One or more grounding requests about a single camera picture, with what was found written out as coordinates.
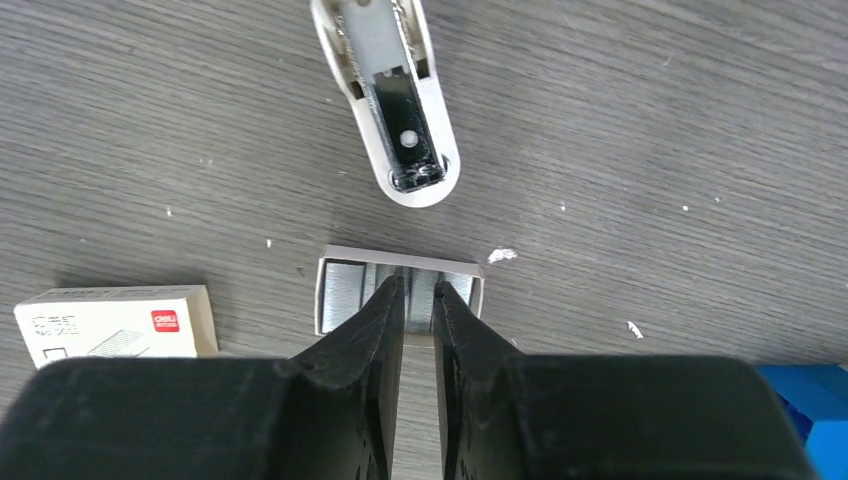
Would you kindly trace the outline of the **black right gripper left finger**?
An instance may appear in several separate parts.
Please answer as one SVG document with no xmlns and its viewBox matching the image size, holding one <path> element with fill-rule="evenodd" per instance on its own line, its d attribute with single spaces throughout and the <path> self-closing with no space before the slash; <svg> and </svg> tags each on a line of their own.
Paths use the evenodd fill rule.
<svg viewBox="0 0 848 480">
<path fill-rule="evenodd" d="M 5 479 L 387 479 L 405 281 L 291 358 L 65 360 L 1 425 Z"/>
</svg>

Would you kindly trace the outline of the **white staple box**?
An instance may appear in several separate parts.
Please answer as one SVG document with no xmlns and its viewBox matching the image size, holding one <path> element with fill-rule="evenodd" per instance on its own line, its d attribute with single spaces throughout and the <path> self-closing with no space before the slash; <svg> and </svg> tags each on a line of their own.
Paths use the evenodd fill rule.
<svg viewBox="0 0 848 480">
<path fill-rule="evenodd" d="M 219 353 L 204 285 L 55 288 L 14 308 L 36 368 L 77 357 Z"/>
</svg>

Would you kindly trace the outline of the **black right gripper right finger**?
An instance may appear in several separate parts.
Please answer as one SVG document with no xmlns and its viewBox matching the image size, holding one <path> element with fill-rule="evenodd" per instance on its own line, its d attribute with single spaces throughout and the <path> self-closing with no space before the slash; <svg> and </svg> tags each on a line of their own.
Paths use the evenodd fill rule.
<svg viewBox="0 0 848 480">
<path fill-rule="evenodd" d="M 446 282 L 432 322 L 447 479 L 816 477 L 744 361 L 526 354 Z"/>
</svg>

